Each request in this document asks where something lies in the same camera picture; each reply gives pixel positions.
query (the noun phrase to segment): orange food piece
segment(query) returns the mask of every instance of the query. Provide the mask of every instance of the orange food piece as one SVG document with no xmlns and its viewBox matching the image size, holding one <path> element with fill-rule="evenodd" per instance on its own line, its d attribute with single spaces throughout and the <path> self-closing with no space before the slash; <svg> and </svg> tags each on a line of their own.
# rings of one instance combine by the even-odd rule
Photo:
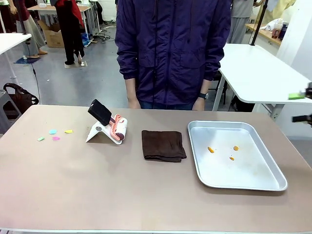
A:
<svg viewBox="0 0 312 234">
<path fill-rule="evenodd" d="M 215 151 L 212 149 L 212 148 L 210 148 L 210 147 L 208 147 L 208 150 L 210 151 L 210 153 L 214 153 Z"/>
</svg>

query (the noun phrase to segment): bottle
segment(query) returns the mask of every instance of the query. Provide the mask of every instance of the bottle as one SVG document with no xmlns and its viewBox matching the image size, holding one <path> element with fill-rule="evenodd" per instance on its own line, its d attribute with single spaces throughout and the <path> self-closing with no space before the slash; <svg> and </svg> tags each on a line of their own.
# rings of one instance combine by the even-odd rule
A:
<svg viewBox="0 0 312 234">
<path fill-rule="evenodd" d="M 274 25 L 274 29 L 272 31 L 272 38 L 276 39 L 278 38 L 281 30 L 283 27 L 283 20 L 280 19 L 275 25 Z"/>
<path fill-rule="evenodd" d="M 279 36 L 278 36 L 278 38 L 279 38 L 280 40 L 283 40 L 284 35 L 285 35 L 285 33 L 286 33 L 286 30 L 287 30 L 287 28 L 288 28 L 288 25 L 289 25 L 289 23 L 287 23 L 287 22 L 283 23 L 282 30 L 281 30 L 281 32 L 280 32 L 280 34 L 279 34 Z"/>
</svg>

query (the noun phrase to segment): beige table surface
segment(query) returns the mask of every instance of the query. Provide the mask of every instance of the beige table surface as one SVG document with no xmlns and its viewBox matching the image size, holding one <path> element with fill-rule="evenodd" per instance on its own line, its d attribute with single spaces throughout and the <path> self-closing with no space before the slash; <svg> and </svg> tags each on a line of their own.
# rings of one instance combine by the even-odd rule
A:
<svg viewBox="0 0 312 234">
<path fill-rule="evenodd" d="M 78 6 L 80 12 L 84 12 L 88 9 L 90 9 L 90 6 Z M 29 11 L 56 11 L 56 8 L 51 5 L 47 5 L 47 7 L 39 7 L 37 6 L 32 6 L 28 8 Z"/>
<path fill-rule="evenodd" d="M 86 107 L 35 106 L 0 139 L 0 229 L 312 231 L 312 170 L 263 114 L 112 109 L 129 121 L 122 145 L 85 143 Z M 214 189 L 198 179 L 187 124 L 243 121 L 255 127 L 288 180 L 283 193 Z M 52 141 L 57 129 L 59 141 Z M 73 134 L 63 131 L 73 129 Z M 181 131 L 187 159 L 145 161 L 141 131 Z M 38 142 L 37 138 L 46 137 Z"/>
</svg>

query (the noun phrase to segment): silver baking tray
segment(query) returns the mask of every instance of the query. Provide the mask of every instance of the silver baking tray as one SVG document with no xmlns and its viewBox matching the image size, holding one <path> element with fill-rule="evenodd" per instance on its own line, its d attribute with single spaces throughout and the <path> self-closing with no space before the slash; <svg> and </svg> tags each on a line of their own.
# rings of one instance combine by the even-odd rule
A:
<svg viewBox="0 0 312 234">
<path fill-rule="evenodd" d="M 287 189 L 287 180 L 251 125 L 193 121 L 188 131 L 197 175 L 206 186 L 265 191 Z"/>
</svg>

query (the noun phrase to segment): purple jacket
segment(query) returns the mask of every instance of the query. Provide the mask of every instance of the purple jacket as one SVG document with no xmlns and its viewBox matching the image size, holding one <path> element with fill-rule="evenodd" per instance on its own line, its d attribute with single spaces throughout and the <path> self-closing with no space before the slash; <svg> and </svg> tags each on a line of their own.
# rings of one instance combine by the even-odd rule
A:
<svg viewBox="0 0 312 234">
<path fill-rule="evenodd" d="M 116 45 L 140 101 L 188 104 L 223 58 L 232 0 L 119 0 Z"/>
</svg>

